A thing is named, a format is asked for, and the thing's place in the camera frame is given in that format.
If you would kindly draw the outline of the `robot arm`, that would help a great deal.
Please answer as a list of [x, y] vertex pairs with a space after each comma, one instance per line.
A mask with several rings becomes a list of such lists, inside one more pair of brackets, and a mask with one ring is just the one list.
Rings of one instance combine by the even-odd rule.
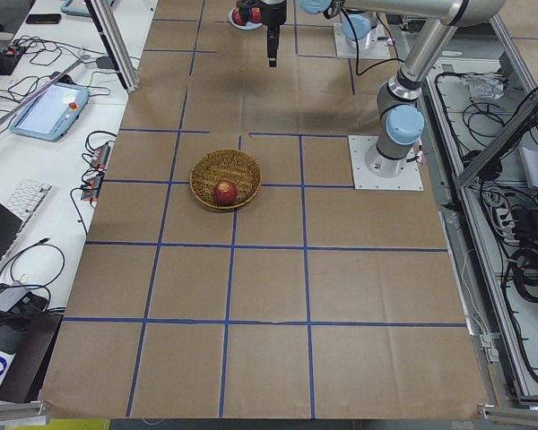
[[[344, 1], [298, 1], [301, 10], [307, 14], [323, 14], [327, 19], [340, 15]], [[277, 49], [281, 26], [287, 20], [286, 1], [237, 1], [229, 12], [230, 23], [235, 27], [266, 27], [267, 46]], [[347, 14], [343, 24], [349, 27], [349, 38], [358, 41], [366, 37], [373, 28], [369, 18], [361, 14]]]
[[400, 64], [398, 72], [383, 83], [377, 95], [382, 124], [375, 147], [368, 150], [365, 163], [373, 174], [392, 178], [400, 175], [407, 154], [419, 140], [424, 118], [414, 103], [421, 95], [422, 82], [442, 49], [462, 27], [487, 21], [504, 6], [503, 1], [301, 1], [305, 13], [337, 15], [351, 9], [425, 16], [415, 45]]

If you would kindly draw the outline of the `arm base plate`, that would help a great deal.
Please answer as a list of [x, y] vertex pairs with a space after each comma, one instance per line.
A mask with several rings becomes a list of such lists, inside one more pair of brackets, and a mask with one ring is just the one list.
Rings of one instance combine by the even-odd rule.
[[[356, 57], [356, 44], [344, 34], [341, 23], [333, 25], [334, 44], [337, 58], [354, 59]], [[388, 46], [389, 37], [384, 28], [379, 24], [359, 45], [359, 59], [384, 60], [391, 57]]]
[[413, 147], [403, 159], [391, 160], [377, 151], [377, 136], [349, 135], [348, 143], [355, 190], [423, 191]]

